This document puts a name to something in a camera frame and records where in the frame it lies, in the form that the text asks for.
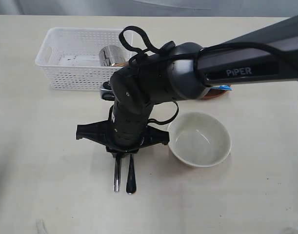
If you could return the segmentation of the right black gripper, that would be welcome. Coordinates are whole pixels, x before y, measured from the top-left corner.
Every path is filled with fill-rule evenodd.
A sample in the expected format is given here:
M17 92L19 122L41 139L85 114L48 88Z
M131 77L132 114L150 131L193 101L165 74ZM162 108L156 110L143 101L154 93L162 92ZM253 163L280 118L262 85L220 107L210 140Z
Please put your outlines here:
M119 123L111 120L78 125L76 139L88 139L106 147L112 155L135 154L141 148L169 142L169 133L152 126Z

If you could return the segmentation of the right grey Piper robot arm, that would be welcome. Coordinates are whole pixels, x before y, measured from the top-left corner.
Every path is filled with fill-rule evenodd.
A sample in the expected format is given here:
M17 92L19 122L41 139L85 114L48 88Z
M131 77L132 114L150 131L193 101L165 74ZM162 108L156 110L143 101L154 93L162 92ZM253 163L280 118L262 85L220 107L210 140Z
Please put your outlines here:
M199 99L218 85L298 81L298 16L210 47L170 41L156 48L141 28L125 30L138 33L146 48L131 46L120 33L122 46L135 55L110 78L109 117L76 131L77 139L104 145L114 157L169 142L150 118L157 104Z

